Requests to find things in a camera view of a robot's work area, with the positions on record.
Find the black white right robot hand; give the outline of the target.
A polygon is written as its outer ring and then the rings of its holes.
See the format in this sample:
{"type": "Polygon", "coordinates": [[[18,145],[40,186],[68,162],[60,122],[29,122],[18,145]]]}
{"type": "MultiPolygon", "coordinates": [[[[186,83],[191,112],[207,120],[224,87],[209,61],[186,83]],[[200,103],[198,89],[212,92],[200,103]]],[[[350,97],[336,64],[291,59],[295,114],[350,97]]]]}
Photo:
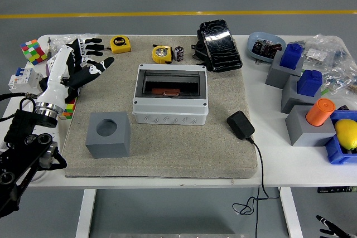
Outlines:
{"type": "Polygon", "coordinates": [[[320,221],[327,229],[320,229],[320,232],[322,234],[326,235],[331,235],[334,237],[342,237],[342,238],[351,238],[351,237],[356,237],[355,235],[348,234],[329,220],[325,219],[324,217],[320,215],[316,215],[316,218],[318,221],[320,221]]]}

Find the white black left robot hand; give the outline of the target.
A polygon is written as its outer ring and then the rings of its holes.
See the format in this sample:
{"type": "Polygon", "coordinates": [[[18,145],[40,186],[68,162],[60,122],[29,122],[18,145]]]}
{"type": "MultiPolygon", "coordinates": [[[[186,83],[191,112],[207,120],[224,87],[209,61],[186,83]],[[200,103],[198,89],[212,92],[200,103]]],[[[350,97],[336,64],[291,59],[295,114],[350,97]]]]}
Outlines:
{"type": "Polygon", "coordinates": [[[78,96],[82,86],[98,78],[113,62],[107,57],[96,62],[89,56],[102,56],[102,39],[77,38],[61,47],[51,58],[53,61],[49,76],[41,81],[43,93],[37,99],[37,105],[50,104],[64,110],[67,103],[78,96]]]}

